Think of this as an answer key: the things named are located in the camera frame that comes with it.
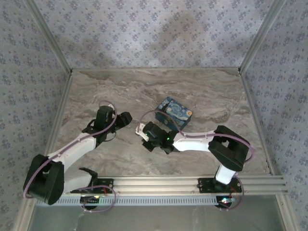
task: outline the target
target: aluminum frame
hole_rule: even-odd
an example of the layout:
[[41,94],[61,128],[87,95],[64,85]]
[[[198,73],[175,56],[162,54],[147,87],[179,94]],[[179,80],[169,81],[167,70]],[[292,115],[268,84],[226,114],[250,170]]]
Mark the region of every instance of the aluminum frame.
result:
[[[290,197],[287,195],[287,188],[285,186],[283,176],[276,175],[277,171],[270,160],[268,150],[265,145],[265,140],[262,135],[260,124],[256,120],[256,112],[252,107],[251,97],[247,91],[247,84],[245,79],[242,79],[243,88],[247,95],[251,111],[253,113],[254,121],[257,126],[258,134],[261,139],[264,151],[266,153],[267,162],[272,175],[257,174],[257,175],[239,175],[241,178],[246,195],[276,195],[277,202],[280,208],[284,225],[287,231],[300,230],[294,209],[291,204]],[[64,109],[68,94],[72,83],[72,75],[69,77],[63,96],[61,98],[60,106],[56,115],[55,122],[52,126],[51,134],[47,143],[45,155],[54,151],[56,138],[62,123]],[[214,177],[214,176],[120,176],[120,177],[101,177],[113,178],[114,190],[118,195],[122,196],[199,196],[199,190],[196,187],[198,178]],[[65,194],[65,196],[80,196],[80,194]],[[17,219],[14,224],[14,231],[28,230],[36,199],[23,199]]]

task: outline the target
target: blue box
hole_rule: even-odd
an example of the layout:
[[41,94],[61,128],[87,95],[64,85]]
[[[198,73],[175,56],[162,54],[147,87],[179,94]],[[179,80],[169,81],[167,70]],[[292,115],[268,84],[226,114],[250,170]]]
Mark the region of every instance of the blue box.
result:
[[[188,124],[193,115],[191,110],[184,107],[182,104],[172,99],[171,97],[165,98],[164,101],[156,108],[156,110],[168,114],[172,119],[175,120],[181,130]],[[155,113],[155,118],[171,130],[177,130],[172,120],[167,118],[165,115],[161,113]]]

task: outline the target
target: fleur-de-lis wallpaper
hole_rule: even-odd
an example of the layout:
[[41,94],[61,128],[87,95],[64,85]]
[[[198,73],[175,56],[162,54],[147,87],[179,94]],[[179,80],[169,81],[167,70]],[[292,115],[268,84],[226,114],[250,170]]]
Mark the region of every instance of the fleur-de-lis wallpaper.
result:
[[68,75],[22,0],[0,1],[0,44],[0,230],[9,231]]
[[239,66],[272,0],[36,0],[72,68]]
[[244,74],[272,161],[308,230],[308,2],[288,0]]

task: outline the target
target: gray marble floor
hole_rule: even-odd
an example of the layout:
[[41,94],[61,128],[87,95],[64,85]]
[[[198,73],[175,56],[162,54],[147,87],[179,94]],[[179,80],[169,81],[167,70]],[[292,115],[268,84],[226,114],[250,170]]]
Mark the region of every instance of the gray marble floor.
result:
[[[74,71],[57,148],[73,140],[96,116],[101,100],[112,101],[118,111],[129,111],[132,123],[118,131],[111,142],[79,159],[70,170],[87,167],[101,176],[214,174],[219,162],[211,153],[186,151],[166,155],[147,151],[135,135],[139,118],[171,96],[193,111],[187,132],[214,130],[226,125],[256,150],[243,173],[269,173],[248,102],[235,72],[199,70],[105,70]],[[148,115],[144,122],[155,121]]]

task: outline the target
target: purple cable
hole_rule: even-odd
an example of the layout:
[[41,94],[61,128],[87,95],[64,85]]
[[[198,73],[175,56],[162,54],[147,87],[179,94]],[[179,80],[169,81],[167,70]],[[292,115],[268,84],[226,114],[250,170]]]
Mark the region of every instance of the purple cable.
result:
[[238,180],[238,182],[240,183],[240,185],[241,185],[242,196],[241,196],[241,198],[240,198],[239,203],[237,203],[237,204],[236,204],[234,207],[232,207],[232,208],[228,208],[228,207],[227,207],[226,205],[224,205],[223,203],[219,203],[220,205],[226,207],[226,210],[227,210],[227,211],[228,211],[228,210],[235,209],[235,208],[237,208],[238,206],[240,206],[240,204],[243,202],[244,195],[245,195],[245,193],[244,193],[244,186],[243,186],[242,181],[241,181],[240,178],[239,178],[238,176],[236,176],[236,175],[234,175],[233,177],[236,178],[236,179]]
[[116,107],[115,107],[110,101],[103,100],[103,101],[101,101],[101,102],[107,102],[107,103],[111,104],[111,105],[113,106],[114,110],[115,110],[115,117],[114,117],[113,121],[111,122],[111,124],[109,124],[105,129],[103,129],[103,130],[101,130],[101,131],[95,132],[95,133],[93,133],[93,134],[89,134],[89,135],[87,135],[87,136],[84,136],[84,137],[80,138],[80,140],[77,140],[77,141],[71,143],[71,144],[68,145],[67,147],[63,148],[58,154],[54,155],[53,157],[51,157],[51,158],[49,158],[47,161],[45,161],[40,167],[38,167],[38,169],[37,169],[37,170],[34,172],[34,174],[31,176],[31,178],[30,178],[30,180],[29,180],[29,182],[28,182],[28,184],[26,185],[25,190],[24,190],[24,198],[26,198],[26,199],[31,199],[31,198],[33,198],[32,196],[28,196],[28,195],[27,195],[27,192],[28,192],[28,190],[29,190],[29,187],[30,187],[30,185],[32,184],[34,178],[37,176],[37,174],[38,174],[49,162],[51,162],[53,159],[55,159],[55,158],[61,156],[64,152],[66,152],[68,149],[70,149],[71,147],[73,147],[73,146],[76,145],[77,143],[81,142],[82,140],[87,139],[87,138],[89,138],[89,137],[93,137],[93,136],[99,135],[99,134],[101,134],[101,133],[107,131],[107,130],[115,123],[115,121],[116,121],[116,116],[117,116]]
[[161,111],[158,111],[158,110],[151,110],[151,111],[148,111],[148,112],[144,113],[144,114],[141,116],[141,118],[140,118],[140,120],[139,120],[138,127],[137,127],[137,132],[139,132],[139,130],[140,130],[140,124],[141,124],[143,118],[144,118],[147,114],[152,113],[152,112],[158,112],[158,113],[160,113],[160,114],[163,114],[163,115],[167,116],[169,119],[171,119],[171,121],[173,122],[173,124],[175,125],[175,127],[177,128],[177,130],[179,131],[179,133],[180,133],[182,136],[184,136],[184,137],[199,139],[199,138],[206,138],[206,137],[212,137],[212,136],[220,136],[220,137],[231,138],[231,139],[233,139],[233,140],[236,140],[236,141],[241,142],[242,144],[246,145],[246,146],[249,148],[249,150],[251,151],[251,155],[250,155],[250,157],[249,157],[247,160],[245,160],[245,163],[251,161],[251,160],[254,158],[254,156],[255,156],[255,150],[253,149],[253,147],[252,147],[249,143],[247,143],[246,141],[244,141],[244,140],[242,140],[242,139],[240,139],[240,138],[238,138],[238,137],[236,137],[236,136],[232,136],[232,135],[228,135],[228,134],[220,134],[220,133],[212,133],[212,134],[198,135],[198,136],[186,135],[184,132],[181,131],[181,129],[179,128],[179,126],[177,125],[177,123],[174,121],[173,118],[171,118],[168,114],[166,114],[166,113],[164,113],[164,112],[161,112]]
[[89,212],[89,213],[101,213],[101,212],[106,212],[106,211],[108,211],[109,209],[111,209],[111,208],[115,205],[115,203],[116,203],[116,192],[114,191],[113,188],[111,188],[111,187],[109,187],[109,186],[107,186],[107,185],[95,185],[95,186],[90,186],[90,187],[79,188],[79,189],[77,189],[77,190],[87,190],[87,189],[96,189],[96,188],[106,188],[106,189],[111,190],[111,191],[112,191],[112,194],[114,195],[114,199],[113,199],[111,205],[109,205],[109,207],[107,207],[107,208],[105,208],[105,209],[101,209],[101,210],[88,210],[88,209],[86,209],[86,203],[87,203],[90,199],[89,199],[89,200],[86,200],[86,201],[83,203],[83,206],[82,206],[82,208],[83,208],[83,210],[84,210],[85,212]]

